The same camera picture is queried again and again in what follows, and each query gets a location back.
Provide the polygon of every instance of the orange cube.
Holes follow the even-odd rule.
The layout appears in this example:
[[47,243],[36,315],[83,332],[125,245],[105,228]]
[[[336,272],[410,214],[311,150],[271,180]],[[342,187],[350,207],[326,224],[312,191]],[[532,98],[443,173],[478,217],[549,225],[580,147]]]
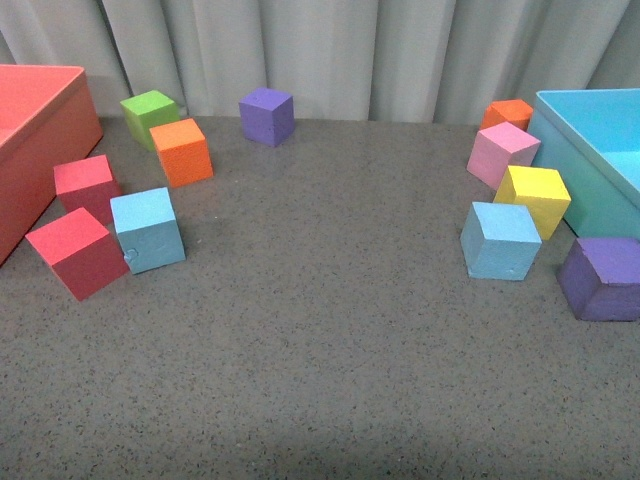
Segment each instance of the orange cube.
[[484,111],[480,130],[509,122],[520,130],[526,131],[531,115],[533,115],[533,108],[522,99],[492,102]]
[[172,188],[214,175],[207,139],[192,118],[149,129]]

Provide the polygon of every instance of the pink cube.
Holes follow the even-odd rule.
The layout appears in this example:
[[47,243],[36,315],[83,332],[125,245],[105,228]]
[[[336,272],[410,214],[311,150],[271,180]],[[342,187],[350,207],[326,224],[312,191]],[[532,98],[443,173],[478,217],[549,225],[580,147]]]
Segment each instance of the pink cube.
[[497,190],[509,165],[528,167],[540,140],[508,122],[480,130],[471,150],[467,170]]
[[56,194],[67,212],[84,207],[103,225],[113,222],[110,200],[122,191],[106,155],[57,165],[53,176]]
[[28,233],[26,238],[78,300],[129,271],[114,238],[84,208]]

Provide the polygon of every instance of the block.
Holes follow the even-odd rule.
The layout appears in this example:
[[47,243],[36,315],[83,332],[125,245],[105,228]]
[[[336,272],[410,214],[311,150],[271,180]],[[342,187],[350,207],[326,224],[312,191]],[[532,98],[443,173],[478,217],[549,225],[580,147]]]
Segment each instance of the block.
[[145,272],[186,258],[166,188],[112,198],[111,210],[131,272]]
[[150,152],[155,147],[149,129],[180,120],[176,103],[157,90],[122,100],[120,105],[131,135]]
[[575,317],[640,319],[640,242],[630,237],[577,238],[558,272]]
[[106,155],[53,168],[56,194],[67,212],[84,207],[103,225],[113,222],[110,200],[122,195]]
[[240,100],[244,136],[272,147],[293,133],[293,97],[270,88],[258,88]]
[[571,197],[557,170],[510,165],[493,201],[529,207],[540,237],[549,240],[567,211]]
[[150,130],[160,164],[171,187],[212,177],[207,139],[192,118]]
[[509,122],[480,130],[467,170],[497,190],[509,165],[530,166],[540,140]]
[[484,111],[480,130],[509,122],[521,130],[526,130],[533,115],[533,108],[520,98],[492,102]]
[[577,236],[640,239],[640,88],[538,92],[528,131],[533,166],[565,181]]
[[524,205],[473,202],[460,236],[471,278],[524,280],[542,240]]
[[109,231],[84,208],[28,233],[26,238],[78,300],[129,271]]
[[102,128],[81,67],[0,65],[0,265],[55,198],[55,165]]

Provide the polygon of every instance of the purple cube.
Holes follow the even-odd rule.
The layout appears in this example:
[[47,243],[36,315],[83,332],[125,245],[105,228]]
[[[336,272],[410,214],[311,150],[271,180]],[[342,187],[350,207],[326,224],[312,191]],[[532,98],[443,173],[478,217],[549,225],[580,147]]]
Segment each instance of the purple cube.
[[578,238],[558,272],[578,320],[640,318],[640,242],[635,238]]
[[279,90],[258,88],[240,100],[244,136],[276,147],[293,133],[293,96]]

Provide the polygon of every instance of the speckled surface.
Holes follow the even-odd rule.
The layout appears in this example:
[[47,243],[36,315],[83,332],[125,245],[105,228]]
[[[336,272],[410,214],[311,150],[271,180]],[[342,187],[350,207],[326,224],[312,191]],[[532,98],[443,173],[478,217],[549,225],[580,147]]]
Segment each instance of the speckled surface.
[[[124,193],[165,185],[102,124]],[[303,120],[274,149],[198,124],[185,262],[82,303],[24,241],[0,268],[0,477],[640,475],[640,325],[573,318],[567,226],[524,282],[467,276],[473,128]]]

